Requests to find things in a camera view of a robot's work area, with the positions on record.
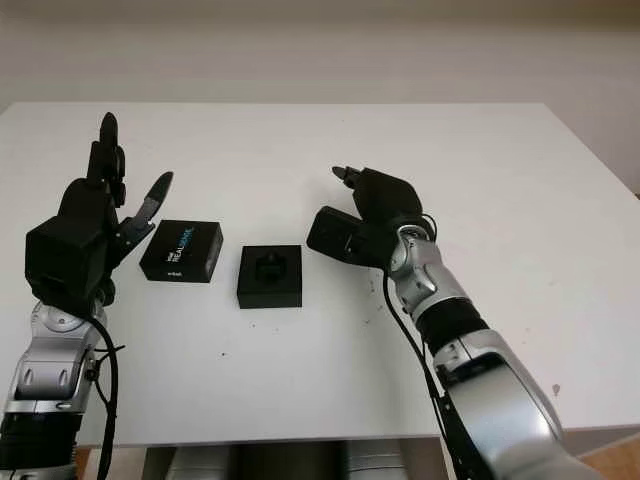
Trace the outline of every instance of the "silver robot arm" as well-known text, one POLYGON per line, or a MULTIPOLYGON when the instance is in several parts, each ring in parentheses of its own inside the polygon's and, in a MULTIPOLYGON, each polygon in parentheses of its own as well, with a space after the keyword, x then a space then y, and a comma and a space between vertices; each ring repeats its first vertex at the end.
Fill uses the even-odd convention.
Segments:
POLYGON ((446 392, 441 415, 454 462, 472 478, 602 479, 566 451, 551 403, 482 321, 429 232, 404 225, 397 236, 389 275, 446 392))
POLYGON ((341 262, 382 269, 395 282, 444 391, 440 396, 428 380, 458 478, 602 478, 567 453, 547 397, 442 263, 435 222, 425 220, 414 188, 369 168, 334 167, 333 173, 353 190, 360 218, 322 207, 307 245, 341 262))
MULTIPOLYGON (((96 305, 95 319, 106 326, 96 305)), ((99 339, 87 321, 39 302, 32 339, 18 362, 2 421, 0 479, 76 478, 75 436, 96 378, 99 339)))
POLYGON ((111 370, 107 419, 98 468, 106 478, 115 434, 118 364, 103 306, 115 299, 113 270, 155 228, 173 174, 147 193, 135 216, 118 220, 125 202, 124 150, 118 124, 107 113, 91 145, 87 175, 71 182, 55 216, 27 233, 25 276, 40 301, 31 316, 32 340, 20 359, 0 425, 0 479, 75 478, 76 433, 101 360, 99 337, 111 370))

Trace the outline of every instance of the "black cable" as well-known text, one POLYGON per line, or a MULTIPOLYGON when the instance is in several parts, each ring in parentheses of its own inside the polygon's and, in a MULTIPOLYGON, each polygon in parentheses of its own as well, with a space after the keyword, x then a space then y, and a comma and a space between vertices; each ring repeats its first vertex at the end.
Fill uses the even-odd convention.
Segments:
MULTIPOLYGON (((113 437, 116 433, 116 411, 118 408, 118 359, 116 357, 116 352, 121 347, 119 347, 118 349, 115 348, 109 332, 107 332, 107 329, 98 320, 92 317, 87 317, 86 321, 89 322, 98 331, 98 333, 104 340, 104 343, 107 347, 106 357, 109 358, 109 366, 111 367, 111 388, 108 400, 102 392, 102 388, 100 388, 100 384, 97 382, 97 378, 94 380, 98 395, 100 395, 100 398, 104 402, 105 408, 107 410, 107 421, 104 427, 102 451, 100 452, 100 463, 98 466, 98 480, 105 480, 107 478, 107 473, 109 473, 109 467, 111 466, 113 437)), ((104 359, 105 357, 102 357, 99 360, 100 363, 97 364, 98 368, 100 367, 100 364, 104 359)))
POLYGON ((421 214, 423 217, 429 219, 429 222, 431 223, 431 226, 433 227, 433 238, 431 239, 432 242, 435 242, 436 239, 438 238, 438 224, 436 222, 436 219, 433 218, 431 215, 429 215, 428 213, 422 213, 421 214))
POLYGON ((422 367, 422 371, 424 372, 424 378, 425 378, 425 380, 427 382, 427 390, 429 391, 429 397, 431 397, 431 403, 433 404, 433 408, 435 410, 436 420, 438 421, 438 427, 440 428, 440 434, 442 435, 442 438, 444 439, 445 444, 446 444, 447 443, 447 435, 446 435, 446 432, 444 430, 444 425, 442 424, 442 418, 440 416, 440 409, 439 409, 439 406, 438 406, 438 401, 440 399, 440 394, 438 393, 438 387, 436 386, 436 382, 433 379, 433 375, 431 375, 431 371, 429 370, 429 367, 427 366, 425 353, 423 353, 423 352, 425 352, 424 351, 424 342, 422 342, 423 351, 421 352, 420 349, 418 348, 418 345, 416 344, 416 341, 411 336, 411 333, 409 333, 409 329, 407 328, 407 326, 404 324, 404 322, 400 318, 400 315, 398 315, 398 313, 396 312, 396 309, 393 307, 393 304, 391 303, 391 298, 389 297, 389 275, 387 274, 387 272, 384 272, 384 275, 382 277, 382 293, 384 295, 384 301, 387 304, 387 308, 389 309, 389 312, 391 313, 391 316, 393 317, 393 319, 396 321, 396 323, 400 327, 400 330, 402 330, 402 333, 404 333, 404 336, 406 337, 407 341, 409 342, 409 345, 411 345, 411 348, 413 349, 414 353, 416 354, 416 357, 418 357, 418 362, 420 363, 420 366, 422 367))

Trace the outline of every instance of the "white tabletop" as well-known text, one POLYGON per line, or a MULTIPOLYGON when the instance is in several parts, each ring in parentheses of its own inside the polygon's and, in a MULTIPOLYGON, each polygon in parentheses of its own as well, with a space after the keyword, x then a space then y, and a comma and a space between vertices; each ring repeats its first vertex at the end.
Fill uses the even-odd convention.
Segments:
MULTIPOLYGON (((640 424, 640 202, 542 105, 22 103, 0 117, 0 385, 29 343, 24 236, 85 174, 113 111, 133 213, 175 171, 159 218, 220 221, 211 284, 115 272, 116 442, 436 433, 380 275, 303 248, 303 308, 240 310, 242 245, 304 244, 317 210, 354 212, 332 165, 409 180, 444 258, 567 428, 640 424), (553 385, 560 390, 553 393, 553 385)), ((95 396, 79 440, 98 443, 95 396)))

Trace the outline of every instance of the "white wall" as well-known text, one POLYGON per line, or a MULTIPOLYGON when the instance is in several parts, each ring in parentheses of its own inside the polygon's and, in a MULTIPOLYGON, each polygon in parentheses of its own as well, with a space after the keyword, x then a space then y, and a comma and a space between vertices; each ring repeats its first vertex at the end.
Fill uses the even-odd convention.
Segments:
POLYGON ((640 192, 634 2, 249 1, 5 0, 0 105, 544 102, 640 192))

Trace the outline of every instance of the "small black box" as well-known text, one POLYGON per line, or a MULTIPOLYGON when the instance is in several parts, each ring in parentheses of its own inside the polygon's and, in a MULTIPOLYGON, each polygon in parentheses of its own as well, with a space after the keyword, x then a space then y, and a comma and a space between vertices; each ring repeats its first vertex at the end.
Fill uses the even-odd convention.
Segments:
POLYGON ((242 247, 240 308, 302 306, 300 245, 242 247))
POLYGON ((220 247, 222 230, 218 222, 162 220, 140 267, 148 280, 207 283, 220 247))

